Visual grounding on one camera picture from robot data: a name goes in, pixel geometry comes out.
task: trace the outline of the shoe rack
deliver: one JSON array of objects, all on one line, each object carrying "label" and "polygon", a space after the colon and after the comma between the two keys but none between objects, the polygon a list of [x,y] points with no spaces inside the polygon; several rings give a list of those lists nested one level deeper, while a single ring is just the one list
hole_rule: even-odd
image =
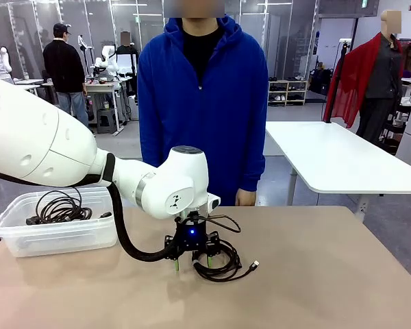
[{"label": "shoe rack", "polygon": [[[277,80],[269,81],[268,85],[268,105],[285,106],[289,104],[301,104],[306,102],[306,92],[308,91],[308,81],[300,80]],[[272,100],[273,97],[280,96],[284,99]]]}]

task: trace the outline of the red cardigan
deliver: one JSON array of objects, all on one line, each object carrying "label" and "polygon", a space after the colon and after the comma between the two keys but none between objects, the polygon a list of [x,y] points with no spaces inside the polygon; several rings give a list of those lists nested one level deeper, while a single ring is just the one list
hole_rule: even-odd
[{"label": "red cardigan", "polygon": [[[375,66],[377,54],[379,53],[381,38],[383,38],[382,34],[378,33],[373,39],[360,45],[345,56],[332,117],[342,117],[347,124],[347,128],[353,125],[356,115],[361,109],[365,91],[369,85],[369,79]],[[401,44],[398,40],[396,41],[397,49],[401,53]],[[336,66],[334,78],[330,83],[331,88],[327,95],[326,111],[323,117],[324,121],[327,119],[327,109],[330,106],[332,95],[334,94],[335,81],[338,78],[338,67],[339,65]],[[401,67],[399,72],[400,77],[402,73],[403,68]]]}]

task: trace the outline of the hood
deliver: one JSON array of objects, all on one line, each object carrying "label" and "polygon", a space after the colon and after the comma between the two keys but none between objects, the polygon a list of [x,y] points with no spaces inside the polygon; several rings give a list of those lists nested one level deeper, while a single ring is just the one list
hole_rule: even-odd
[{"label": "hood", "polygon": [[[234,19],[225,15],[222,19],[217,19],[217,21],[218,25],[224,29],[224,35],[218,42],[216,50],[238,42],[242,38],[242,29]],[[169,19],[169,22],[164,27],[164,35],[170,38],[181,50],[184,45],[182,26],[182,19]]]}]

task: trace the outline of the blue jacket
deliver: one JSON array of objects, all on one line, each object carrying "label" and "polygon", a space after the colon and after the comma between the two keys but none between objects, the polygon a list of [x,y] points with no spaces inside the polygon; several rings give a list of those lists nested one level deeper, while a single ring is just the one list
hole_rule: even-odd
[{"label": "blue jacket", "polygon": [[138,65],[140,144],[155,167],[172,147],[203,150],[210,193],[234,206],[239,188],[256,191],[264,172],[268,71],[259,44],[228,16],[218,19],[224,35],[199,85],[183,54],[180,19],[143,49]]}]

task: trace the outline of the plastic container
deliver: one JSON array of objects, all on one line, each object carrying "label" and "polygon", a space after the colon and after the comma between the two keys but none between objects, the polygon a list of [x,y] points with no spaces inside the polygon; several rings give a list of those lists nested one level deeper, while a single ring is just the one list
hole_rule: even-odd
[{"label": "plastic container", "polygon": [[[61,189],[71,197],[79,198],[74,189]],[[92,209],[92,219],[68,223],[26,225],[26,218],[35,215],[38,200],[47,191],[27,193],[17,197],[0,215],[0,237],[15,257],[60,254],[111,247],[117,242],[114,217],[99,218],[112,213],[108,190],[103,187],[80,188],[82,206]],[[40,207],[59,193],[46,196]]]}]

